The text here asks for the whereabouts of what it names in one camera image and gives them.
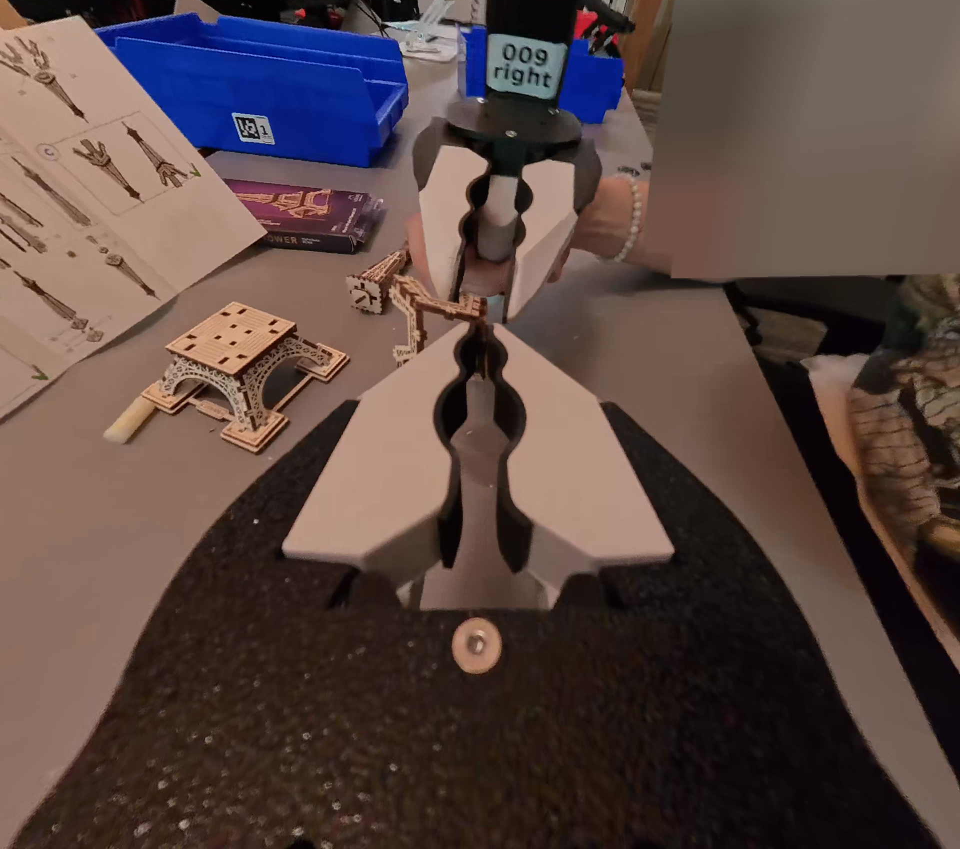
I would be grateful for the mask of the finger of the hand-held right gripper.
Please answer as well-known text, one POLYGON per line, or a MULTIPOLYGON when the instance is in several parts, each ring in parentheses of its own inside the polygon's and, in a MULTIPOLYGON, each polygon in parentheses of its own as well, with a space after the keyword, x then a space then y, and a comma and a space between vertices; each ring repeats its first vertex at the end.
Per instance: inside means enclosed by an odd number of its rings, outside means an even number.
POLYGON ((519 214, 510 287, 503 322, 514 321, 547 283, 568 250, 577 222, 574 165, 558 159, 528 164, 520 182, 530 190, 530 205, 519 214))
POLYGON ((419 194, 423 260, 418 269, 434 297, 456 301, 462 292, 491 298, 474 266, 465 260, 475 243, 474 214, 489 192, 488 162, 469 148, 442 144, 419 194))

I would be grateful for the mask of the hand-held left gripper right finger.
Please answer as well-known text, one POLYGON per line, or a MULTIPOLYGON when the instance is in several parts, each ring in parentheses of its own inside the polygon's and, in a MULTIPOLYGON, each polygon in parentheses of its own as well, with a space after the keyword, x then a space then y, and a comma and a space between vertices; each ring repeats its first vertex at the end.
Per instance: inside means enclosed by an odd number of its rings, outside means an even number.
POLYGON ((543 607, 570 579, 664 563, 675 547, 599 399, 515 336, 486 343, 498 461, 496 532, 514 574, 534 579, 543 607))

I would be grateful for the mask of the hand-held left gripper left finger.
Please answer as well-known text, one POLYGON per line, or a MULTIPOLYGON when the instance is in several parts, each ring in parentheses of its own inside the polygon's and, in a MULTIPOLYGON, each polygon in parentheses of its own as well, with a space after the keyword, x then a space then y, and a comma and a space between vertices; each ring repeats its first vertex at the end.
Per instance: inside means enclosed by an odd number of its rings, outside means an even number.
POLYGON ((454 566, 463 533, 460 460, 477 329, 458 326, 358 399, 282 543, 288 559, 379 575, 393 589, 454 566))

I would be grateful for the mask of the wooden lattice arch piece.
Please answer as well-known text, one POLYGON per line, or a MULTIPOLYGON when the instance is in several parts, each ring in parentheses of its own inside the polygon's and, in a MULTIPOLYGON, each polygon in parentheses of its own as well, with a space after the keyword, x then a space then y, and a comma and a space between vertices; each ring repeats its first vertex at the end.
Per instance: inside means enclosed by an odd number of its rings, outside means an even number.
POLYGON ((475 322, 487 315, 487 299, 461 292, 457 301, 439 300, 415 278, 397 275, 389 290, 390 301, 406 318, 407 341, 394 346, 392 356, 402 367, 426 348, 425 314, 440 315, 450 321, 475 322))

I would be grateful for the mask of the grey desk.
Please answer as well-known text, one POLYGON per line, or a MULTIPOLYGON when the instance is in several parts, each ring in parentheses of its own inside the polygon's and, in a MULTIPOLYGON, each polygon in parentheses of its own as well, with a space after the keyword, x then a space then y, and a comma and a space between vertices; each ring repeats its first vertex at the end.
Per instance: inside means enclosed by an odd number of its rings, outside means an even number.
MULTIPOLYGON (((253 247, 2 423, 2 847, 89 740, 164 590, 235 499, 393 366, 394 315, 346 301, 354 256, 253 247), (193 413, 105 441, 163 346, 230 301, 347 351, 274 447, 249 455, 193 413)), ((874 754, 943 847, 958 783, 719 287, 575 252, 512 330, 616 403, 760 543, 874 754)))

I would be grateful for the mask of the person's right hand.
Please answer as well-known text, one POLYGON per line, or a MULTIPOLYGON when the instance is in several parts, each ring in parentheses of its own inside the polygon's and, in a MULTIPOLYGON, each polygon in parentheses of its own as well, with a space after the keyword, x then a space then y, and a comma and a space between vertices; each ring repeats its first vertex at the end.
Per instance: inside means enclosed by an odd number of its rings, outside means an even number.
MULTIPOLYGON (((601 178, 592 202, 578 216, 569 248, 558 259, 547 281, 558 281, 571 250, 591 253, 602 259, 618 256, 632 231, 633 209, 633 185, 625 176, 601 178)), ((416 278, 434 297, 440 298, 429 272, 423 220, 419 212, 408 216, 405 235, 416 278)), ((509 262, 481 259, 473 245, 465 247, 462 261, 461 288, 464 291, 494 297, 508 290, 511 280, 509 262)))

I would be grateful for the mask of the small wooden tower section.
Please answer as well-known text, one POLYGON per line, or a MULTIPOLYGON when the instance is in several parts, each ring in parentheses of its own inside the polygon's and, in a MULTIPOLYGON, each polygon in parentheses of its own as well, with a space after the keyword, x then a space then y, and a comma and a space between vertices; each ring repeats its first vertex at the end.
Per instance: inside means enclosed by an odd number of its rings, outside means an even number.
POLYGON ((360 273, 347 276, 345 284, 354 308, 370 315, 383 315, 388 306, 390 288, 409 263, 409 246, 404 243, 360 273))

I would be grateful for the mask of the clear acrylic stand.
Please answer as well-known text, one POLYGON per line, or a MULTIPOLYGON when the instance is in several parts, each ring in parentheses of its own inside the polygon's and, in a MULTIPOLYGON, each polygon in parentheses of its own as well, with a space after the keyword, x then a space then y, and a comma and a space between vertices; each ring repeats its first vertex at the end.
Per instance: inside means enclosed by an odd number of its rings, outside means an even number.
POLYGON ((459 56, 462 31, 476 27, 476 0, 431 0, 419 18, 411 22, 399 50, 405 59, 447 63, 459 56), (449 18, 450 10, 462 3, 468 7, 464 19, 449 18))

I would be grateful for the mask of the blue plastic storage bin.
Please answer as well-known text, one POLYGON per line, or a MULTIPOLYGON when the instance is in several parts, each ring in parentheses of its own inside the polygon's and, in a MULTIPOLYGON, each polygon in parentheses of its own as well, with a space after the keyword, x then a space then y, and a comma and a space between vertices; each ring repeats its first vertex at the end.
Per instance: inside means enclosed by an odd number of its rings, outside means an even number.
MULTIPOLYGON (((618 108, 623 89, 623 62, 589 51, 586 39, 574 39, 567 57, 558 106, 584 124, 603 123, 618 108)), ((458 31, 458 89, 464 98, 485 94, 486 28, 460 26, 458 31)))
POLYGON ((306 52, 306 61, 354 68, 366 80, 407 85, 402 51, 393 39, 230 15, 222 15, 214 27, 223 39, 270 46, 290 58, 306 52))

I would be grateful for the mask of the purple model kit box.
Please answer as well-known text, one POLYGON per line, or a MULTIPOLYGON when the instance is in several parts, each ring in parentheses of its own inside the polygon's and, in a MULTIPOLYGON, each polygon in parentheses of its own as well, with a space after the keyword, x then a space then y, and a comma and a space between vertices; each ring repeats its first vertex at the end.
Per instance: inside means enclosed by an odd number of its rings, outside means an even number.
POLYGON ((259 244, 284 250, 354 255, 378 230, 381 198, 330 187, 225 179, 263 227, 259 244))

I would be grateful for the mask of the wooden tower base model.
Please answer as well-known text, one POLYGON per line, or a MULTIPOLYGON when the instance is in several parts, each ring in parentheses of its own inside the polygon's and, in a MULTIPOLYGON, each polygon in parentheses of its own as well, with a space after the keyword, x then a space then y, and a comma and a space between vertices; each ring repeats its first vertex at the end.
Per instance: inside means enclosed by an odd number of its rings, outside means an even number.
POLYGON ((228 303, 166 346, 171 361, 142 391, 154 409, 176 415, 186 406, 222 423, 223 441, 254 455, 286 428, 282 409, 313 381, 334 380, 350 356, 307 340, 296 322, 245 303, 228 303), (291 363, 299 380, 274 407, 264 400, 276 370, 291 363))

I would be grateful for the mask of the pale wax stick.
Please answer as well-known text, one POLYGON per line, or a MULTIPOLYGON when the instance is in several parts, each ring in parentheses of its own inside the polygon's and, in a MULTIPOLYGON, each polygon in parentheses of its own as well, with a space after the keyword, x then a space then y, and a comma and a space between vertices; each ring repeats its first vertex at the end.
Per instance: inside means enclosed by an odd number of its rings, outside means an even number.
POLYGON ((158 406, 151 399, 137 396, 120 416, 103 432, 102 438, 116 445, 130 442, 156 412, 158 406))

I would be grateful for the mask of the blue storage bin with tag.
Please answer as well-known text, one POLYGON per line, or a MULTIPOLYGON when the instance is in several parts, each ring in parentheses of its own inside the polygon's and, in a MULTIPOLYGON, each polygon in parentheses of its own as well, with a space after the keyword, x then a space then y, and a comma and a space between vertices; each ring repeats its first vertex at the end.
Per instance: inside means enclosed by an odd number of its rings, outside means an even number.
POLYGON ((97 34, 198 149, 366 169, 409 103, 409 86, 354 67, 290 58, 218 36, 196 14, 102 27, 97 34))

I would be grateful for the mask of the assembly instruction booklet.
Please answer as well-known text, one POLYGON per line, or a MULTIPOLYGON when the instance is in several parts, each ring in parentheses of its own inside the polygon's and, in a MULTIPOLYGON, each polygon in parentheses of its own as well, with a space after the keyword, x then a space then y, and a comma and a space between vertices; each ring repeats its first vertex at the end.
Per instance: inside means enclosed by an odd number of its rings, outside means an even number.
POLYGON ((78 16, 1 36, 1 416, 265 231, 78 16))

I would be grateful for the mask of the patterned garment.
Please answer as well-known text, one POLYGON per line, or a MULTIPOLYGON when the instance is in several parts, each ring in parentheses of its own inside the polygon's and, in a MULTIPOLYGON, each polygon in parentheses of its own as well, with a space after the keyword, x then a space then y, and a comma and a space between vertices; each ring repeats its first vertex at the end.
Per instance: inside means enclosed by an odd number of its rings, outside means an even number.
POLYGON ((871 353, 801 365, 870 528, 957 665, 958 274, 906 277, 871 353))

